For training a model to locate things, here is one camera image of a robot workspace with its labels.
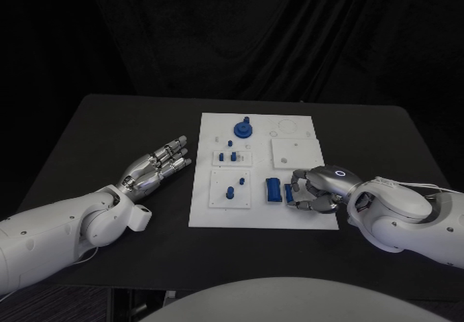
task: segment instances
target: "black curtain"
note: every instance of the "black curtain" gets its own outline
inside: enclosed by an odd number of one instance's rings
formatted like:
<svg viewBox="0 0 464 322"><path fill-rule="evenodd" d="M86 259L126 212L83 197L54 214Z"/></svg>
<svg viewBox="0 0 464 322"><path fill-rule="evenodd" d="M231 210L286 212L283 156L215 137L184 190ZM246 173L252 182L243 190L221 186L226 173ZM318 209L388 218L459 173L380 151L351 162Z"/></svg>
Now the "black curtain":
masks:
<svg viewBox="0 0 464 322"><path fill-rule="evenodd" d="M398 105L464 190L462 12L452 0L8 2L1 211L89 93Z"/></svg>

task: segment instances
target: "white cable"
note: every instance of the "white cable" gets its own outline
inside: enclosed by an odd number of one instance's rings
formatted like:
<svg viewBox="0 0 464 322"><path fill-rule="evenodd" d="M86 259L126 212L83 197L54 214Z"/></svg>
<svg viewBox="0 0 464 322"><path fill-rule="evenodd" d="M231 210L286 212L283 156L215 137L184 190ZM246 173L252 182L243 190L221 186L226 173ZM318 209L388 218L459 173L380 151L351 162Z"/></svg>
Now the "white cable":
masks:
<svg viewBox="0 0 464 322"><path fill-rule="evenodd" d="M407 182L398 182L386 178L381 178L380 176L374 177L378 180L387 180L388 182L393 182L396 184L400 184L403 186L416 186L417 188L429 188L429 189L436 189L440 191L447 191L449 193L460 193L459 191L450 190L450 189L445 189L445 188L439 188L435 184L430 183L407 183Z"/></svg>
<svg viewBox="0 0 464 322"><path fill-rule="evenodd" d="M7 297L8 297L14 292L15 292L15 291L12 291L12 292L7 293L7 294L1 297L1 299L0 299L0 303L7 299Z"/></svg>
<svg viewBox="0 0 464 322"><path fill-rule="evenodd" d="M83 263L83 262L86 262L87 260L90 260L90 259L93 258L93 256L96 255L96 251L97 251L97 248L94 248L93 254L90 255L90 257L87 257L87 259L84 259L84 260L81 260L81 261L79 261L79 262L76 262L76 263L71 263L68 266L76 265L76 264Z"/></svg>

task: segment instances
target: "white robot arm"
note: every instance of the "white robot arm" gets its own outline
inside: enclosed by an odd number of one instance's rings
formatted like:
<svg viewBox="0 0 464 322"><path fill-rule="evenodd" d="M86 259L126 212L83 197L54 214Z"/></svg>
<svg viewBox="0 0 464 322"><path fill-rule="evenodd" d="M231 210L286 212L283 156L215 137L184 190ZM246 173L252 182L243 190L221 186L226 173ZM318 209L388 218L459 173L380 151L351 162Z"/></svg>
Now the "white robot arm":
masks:
<svg viewBox="0 0 464 322"><path fill-rule="evenodd" d="M119 184L24 211L0 222L0 294L15 291L71 265L92 248L110 244L128 226L145 229L151 212L133 202L190 164L185 137L145 154Z"/></svg>
<svg viewBox="0 0 464 322"><path fill-rule="evenodd" d="M293 201L298 179L306 180L313 201ZM406 184L384 178L361 182L337 166L296 170L288 184L286 204L300 210L332 213L347 205L347 222L381 250L411 250L436 262L464 268L464 194L447 189L423 197L403 185L439 189L432 184Z"/></svg>

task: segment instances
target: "blue cylinder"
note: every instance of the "blue cylinder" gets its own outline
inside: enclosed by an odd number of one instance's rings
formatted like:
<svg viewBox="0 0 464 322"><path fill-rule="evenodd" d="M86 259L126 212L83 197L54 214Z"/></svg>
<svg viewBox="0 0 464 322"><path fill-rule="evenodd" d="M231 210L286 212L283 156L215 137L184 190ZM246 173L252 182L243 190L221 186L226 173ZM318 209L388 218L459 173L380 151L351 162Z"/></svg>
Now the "blue cylinder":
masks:
<svg viewBox="0 0 464 322"><path fill-rule="evenodd" d="M233 134L240 138L249 138L253 133L253 128L249 125L249 117L246 116L243 122L239 122L233 127Z"/></svg>
<svg viewBox="0 0 464 322"><path fill-rule="evenodd" d="M227 199L233 198L233 187L231 186L227 187L227 193L224 194L224 196L227 197Z"/></svg>

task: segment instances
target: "black table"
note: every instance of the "black table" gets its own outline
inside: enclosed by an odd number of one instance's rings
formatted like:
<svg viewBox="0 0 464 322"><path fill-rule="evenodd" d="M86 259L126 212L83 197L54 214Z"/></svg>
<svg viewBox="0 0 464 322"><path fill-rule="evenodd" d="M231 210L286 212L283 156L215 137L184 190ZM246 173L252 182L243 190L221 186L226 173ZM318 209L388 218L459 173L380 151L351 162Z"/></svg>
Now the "black table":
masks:
<svg viewBox="0 0 464 322"><path fill-rule="evenodd" d="M404 110L393 106L87 96L20 210L116 183L143 153L179 135L191 165L139 201L152 211L143 232L126 229L93 259L47 281L66 285L200 290L249 278L324 278L403 299L464 299L464 270L413 252L390 254L337 214L338 231L188 228L201 112L309 115L324 161L362 179L447 183Z"/></svg>

